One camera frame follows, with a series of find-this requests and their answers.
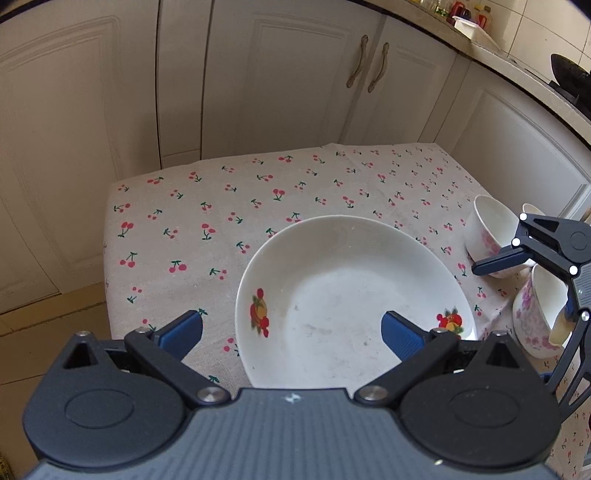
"white container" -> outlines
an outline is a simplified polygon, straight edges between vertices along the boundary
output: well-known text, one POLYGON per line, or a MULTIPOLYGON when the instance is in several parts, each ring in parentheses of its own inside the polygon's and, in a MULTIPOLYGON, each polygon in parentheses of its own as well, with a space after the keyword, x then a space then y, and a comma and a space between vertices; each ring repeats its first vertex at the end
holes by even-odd
POLYGON ((503 53, 491 36, 481 29, 479 25, 457 16, 454 16, 453 19, 456 21, 456 30, 462 32, 471 40, 471 42, 480 45, 493 53, 503 53))

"cabinet door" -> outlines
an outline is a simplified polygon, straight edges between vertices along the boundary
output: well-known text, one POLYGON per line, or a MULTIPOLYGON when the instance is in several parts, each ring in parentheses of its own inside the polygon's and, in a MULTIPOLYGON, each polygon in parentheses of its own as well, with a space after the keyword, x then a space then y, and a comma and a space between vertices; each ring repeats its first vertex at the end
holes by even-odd
POLYGON ((339 140, 381 15, 343 0, 216 0, 202 158, 339 140))
POLYGON ((436 138, 514 212, 579 218, 591 205, 591 152, 548 110, 472 63, 436 138))
POLYGON ((455 58, 456 52, 443 43, 388 17, 343 143, 416 142, 455 58), (383 76, 370 92, 382 68, 383 76))
POLYGON ((57 293, 0 198, 0 313, 57 293))
POLYGON ((0 192, 62 292, 102 281, 109 183, 160 168, 157 12, 53 0, 1 25, 0 192))

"tablecloth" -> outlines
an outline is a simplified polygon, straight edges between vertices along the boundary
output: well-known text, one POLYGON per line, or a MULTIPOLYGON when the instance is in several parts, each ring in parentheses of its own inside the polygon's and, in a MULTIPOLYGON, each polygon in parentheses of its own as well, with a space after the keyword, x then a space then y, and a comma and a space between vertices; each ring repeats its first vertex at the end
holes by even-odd
MULTIPOLYGON (((508 280, 475 277, 463 244, 470 204, 481 193, 482 186, 436 144, 330 144, 217 158, 114 184, 104 244, 113 338, 141 325, 157 329, 196 309, 203 339, 184 363, 236 394, 249 385, 233 326, 248 261, 282 228, 329 214, 372 218, 408 233, 454 274, 480 338, 496 329, 513 335, 512 301, 528 271, 508 280)), ((530 360, 550 371, 556 359, 530 360)), ((577 366, 574 361, 560 395, 577 366)), ((581 470, 590 410, 585 402, 563 424, 550 455, 562 478, 576 478, 581 470)))

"white plate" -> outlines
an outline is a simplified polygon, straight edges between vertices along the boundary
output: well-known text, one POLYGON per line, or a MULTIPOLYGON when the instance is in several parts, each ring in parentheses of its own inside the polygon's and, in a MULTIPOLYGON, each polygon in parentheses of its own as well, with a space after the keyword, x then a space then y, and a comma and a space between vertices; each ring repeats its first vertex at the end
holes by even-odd
POLYGON ((386 311, 430 330, 453 308, 461 337, 474 339, 466 297, 430 250, 375 220, 317 217, 284 229, 252 257, 236 299, 236 340, 254 387, 353 394, 400 363, 382 341, 386 311))

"blue gripper pad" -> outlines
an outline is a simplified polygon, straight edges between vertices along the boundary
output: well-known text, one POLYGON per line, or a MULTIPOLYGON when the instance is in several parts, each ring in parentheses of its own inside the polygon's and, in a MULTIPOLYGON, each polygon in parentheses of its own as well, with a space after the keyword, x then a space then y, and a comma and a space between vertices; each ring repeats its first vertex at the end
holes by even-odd
POLYGON ((424 337, 411 330, 404 322, 409 323, 406 319, 400 320, 395 312, 386 312, 382 317, 382 340, 402 361, 425 346, 424 337))
POLYGON ((195 310, 189 310, 154 332, 154 342, 177 360, 182 360, 199 343, 202 334, 201 315, 195 310))

